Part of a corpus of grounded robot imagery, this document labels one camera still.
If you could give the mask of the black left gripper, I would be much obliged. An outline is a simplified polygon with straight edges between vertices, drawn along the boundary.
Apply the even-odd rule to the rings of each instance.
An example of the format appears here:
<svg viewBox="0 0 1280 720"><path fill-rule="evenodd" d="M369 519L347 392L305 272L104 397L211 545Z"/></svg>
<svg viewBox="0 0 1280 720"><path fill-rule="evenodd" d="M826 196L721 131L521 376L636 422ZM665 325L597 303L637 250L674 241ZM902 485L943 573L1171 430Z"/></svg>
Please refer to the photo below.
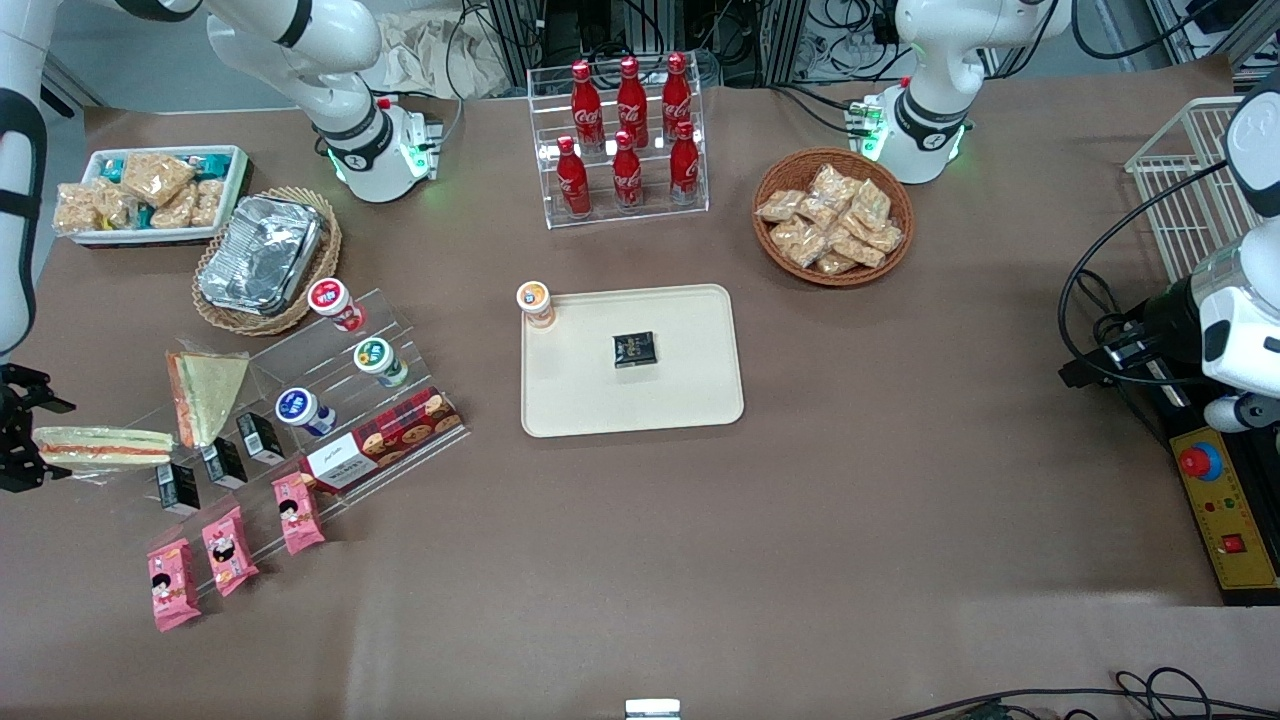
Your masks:
<svg viewBox="0 0 1280 720"><path fill-rule="evenodd" d="M1199 310L1183 278L1124 313L1100 320L1097 356L1076 357L1059 369L1071 389L1110 387L1123 380L1135 384L1204 386L1201 370Z"/></svg>

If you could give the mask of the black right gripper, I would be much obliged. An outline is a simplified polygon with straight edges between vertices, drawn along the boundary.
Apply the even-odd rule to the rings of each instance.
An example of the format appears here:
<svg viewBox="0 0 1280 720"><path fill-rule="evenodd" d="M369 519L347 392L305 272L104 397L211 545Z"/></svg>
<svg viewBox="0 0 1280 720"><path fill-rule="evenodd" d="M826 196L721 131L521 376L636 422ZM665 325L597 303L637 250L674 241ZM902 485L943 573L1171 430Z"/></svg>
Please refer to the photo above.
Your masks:
<svg viewBox="0 0 1280 720"><path fill-rule="evenodd" d="M55 414L77 410L58 397L50 375L32 368L3 364L1 370L1 489L20 493L41 487L50 475L31 438L32 409Z"/></svg>

